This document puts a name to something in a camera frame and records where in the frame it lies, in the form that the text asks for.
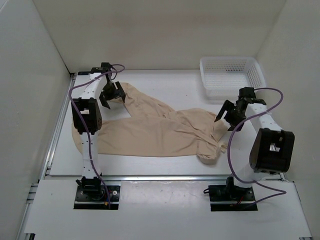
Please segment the beige trousers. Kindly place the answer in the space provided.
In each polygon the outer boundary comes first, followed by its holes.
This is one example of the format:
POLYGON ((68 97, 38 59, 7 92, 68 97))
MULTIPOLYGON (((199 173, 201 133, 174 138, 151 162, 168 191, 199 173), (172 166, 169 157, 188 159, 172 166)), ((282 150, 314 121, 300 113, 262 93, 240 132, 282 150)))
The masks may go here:
POLYGON ((201 108, 174 110, 168 104, 121 83, 129 118, 107 120, 98 133, 98 153, 137 157, 198 156, 213 165, 227 144, 228 128, 216 114, 201 108))

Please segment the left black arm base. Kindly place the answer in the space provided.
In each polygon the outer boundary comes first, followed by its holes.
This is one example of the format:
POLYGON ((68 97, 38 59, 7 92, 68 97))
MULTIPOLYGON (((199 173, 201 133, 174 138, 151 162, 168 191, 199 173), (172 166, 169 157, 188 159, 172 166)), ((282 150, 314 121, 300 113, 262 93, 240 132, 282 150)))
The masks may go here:
POLYGON ((85 191, 80 185, 77 186, 74 198, 74 210, 118 210, 121 186, 108 185, 110 195, 110 203, 108 202, 107 194, 102 186, 100 193, 85 191))

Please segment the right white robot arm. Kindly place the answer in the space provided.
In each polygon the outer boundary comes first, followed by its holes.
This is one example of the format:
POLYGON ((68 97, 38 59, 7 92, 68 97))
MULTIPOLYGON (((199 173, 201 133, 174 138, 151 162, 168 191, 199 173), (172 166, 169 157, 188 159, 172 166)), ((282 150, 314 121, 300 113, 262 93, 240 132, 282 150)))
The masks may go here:
POLYGON ((239 170, 234 170, 231 151, 227 150, 231 176, 226 180, 224 193, 230 200, 238 199, 252 187, 269 175, 285 173, 289 170, 295 135, 281 128, 272 118, 271 110, 263 99, 256 96, 256 89, 243 87, 239 90, 236 102, 226 100, 216 120, 224 119, 229 124, 229 131, 234 136, 242 130, 246 122, 251 122, 256 131, 248 163, 239 170))

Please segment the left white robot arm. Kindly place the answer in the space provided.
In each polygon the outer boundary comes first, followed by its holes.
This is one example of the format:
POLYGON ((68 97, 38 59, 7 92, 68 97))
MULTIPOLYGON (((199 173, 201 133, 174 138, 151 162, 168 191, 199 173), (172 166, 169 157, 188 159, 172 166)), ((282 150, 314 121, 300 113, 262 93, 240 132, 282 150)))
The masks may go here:
POLYGON ((72 121, 80 136, 83 168, 78 181, 80 190, 93 200, 109 200, 109 190, 102 179, 98 166, 98 135, 102 129, 100 106, 110 108, 109 101, 125 101, 126 94, 120 82, 114 81, 117 74, 125 70, 122 64, 102 62, 89 72, 87 82, 75 85, 68 92, 72 121))

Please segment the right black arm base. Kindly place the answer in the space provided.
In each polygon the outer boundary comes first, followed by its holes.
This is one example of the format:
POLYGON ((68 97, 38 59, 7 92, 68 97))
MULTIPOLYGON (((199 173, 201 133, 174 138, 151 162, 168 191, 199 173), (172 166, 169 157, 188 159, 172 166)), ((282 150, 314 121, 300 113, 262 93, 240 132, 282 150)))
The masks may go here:
POLYGON ((209 195, 211 212, 258 211, 252 187, 232 192, 226 185, 209 185, 203 193, 209 195))

